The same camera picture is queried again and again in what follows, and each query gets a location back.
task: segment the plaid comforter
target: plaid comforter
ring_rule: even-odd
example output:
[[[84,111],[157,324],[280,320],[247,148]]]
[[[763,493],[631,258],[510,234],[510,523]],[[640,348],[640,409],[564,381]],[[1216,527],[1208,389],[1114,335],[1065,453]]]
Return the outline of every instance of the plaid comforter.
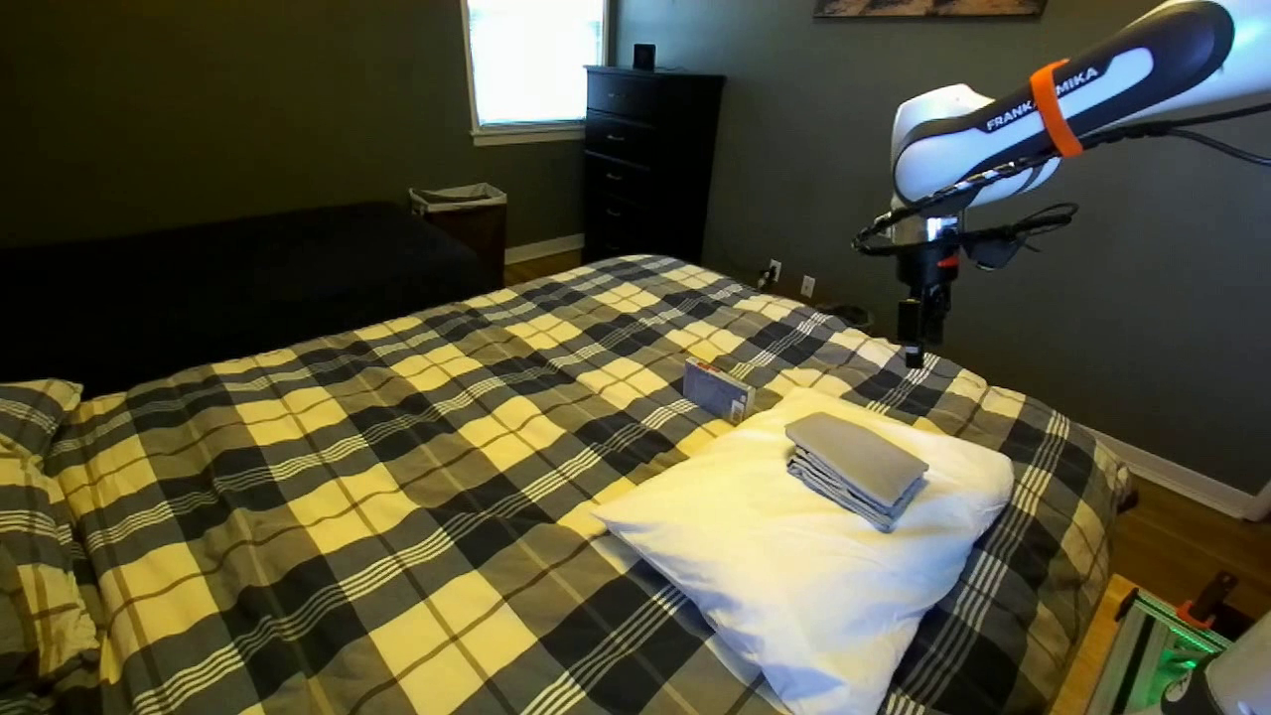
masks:
[[[120,710],[780,710],[588,512],[731,425],[684,363],[1001,448],[1017,490],[885,710],[1037,710],[1118,462],[1056,409],[670,258],[611,258],[84,403],[44,474]]]

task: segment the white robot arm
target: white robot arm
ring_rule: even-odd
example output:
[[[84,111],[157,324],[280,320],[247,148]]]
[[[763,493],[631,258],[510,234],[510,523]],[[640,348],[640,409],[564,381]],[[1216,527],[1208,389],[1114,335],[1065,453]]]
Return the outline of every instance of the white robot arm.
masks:
[[[906,363],[922,364],[922,348],[940,342],[962,249],[983,266],[1001,266],[1017,249],[1017,234],[1078,215],[1078,207],[1054,207],[1021,228],[968,234],[962,232],[964,209],[1025,193],[1065,159],[1102,142],[1203,140],[1189,127],[1271,111],[1269,101],[1269,0],[1168,0],[1109,42],[1046,65],[1029,86],[1004,101],[964,83],[906,101],[890,135],[894,207],[854,244],[862,253],[898,253],[898,279],[909,287],[903,301]]]

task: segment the green object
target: green object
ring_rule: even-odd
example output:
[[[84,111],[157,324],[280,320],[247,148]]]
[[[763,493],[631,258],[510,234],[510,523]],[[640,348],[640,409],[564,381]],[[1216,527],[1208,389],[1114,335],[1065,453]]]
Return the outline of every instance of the green object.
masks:
[[[1090,710],[1155,715],[1179,699],[1191,677],[1225,648],[1233,648],[1233,641],[1183,624],[1168,599],[1131,593],[1120,609],[1120,633]]]

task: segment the window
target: window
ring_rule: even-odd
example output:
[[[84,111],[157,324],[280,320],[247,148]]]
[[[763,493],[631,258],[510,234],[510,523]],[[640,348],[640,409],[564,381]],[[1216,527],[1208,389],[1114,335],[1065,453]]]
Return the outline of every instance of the window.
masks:
[[[464,0],[474,140],[571,140],[588,65],[603,65],[607,0]]]

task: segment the bedroom wall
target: bedroom wall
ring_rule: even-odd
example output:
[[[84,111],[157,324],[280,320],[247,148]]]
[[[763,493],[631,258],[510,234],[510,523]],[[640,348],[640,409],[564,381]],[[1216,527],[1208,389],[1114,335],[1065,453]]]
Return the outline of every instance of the bedroom wall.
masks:
[[[813,0],[624,0],[619,65],[723,72],[711,261],[768,253],[890,314],[894,266],[848,237],[890,193],[898,101],[968,81],[1001,94],[1046,60],[1109,38],[1152,0],[1050,0],[1025,24],[820,24]],[[1271,122],[1218,135],[1271,148]],[[1082,220],[1004,274],[964,274],[950,355],[1082,422],[1212,474],[1269,485],[1271,440],[1271,179],[1191,142],[1103,148],[1004,215],[1078,197]]]
[[[0,246],[488,179],[580,232],[578,142],[474,148],[457,5],[0,5]]]

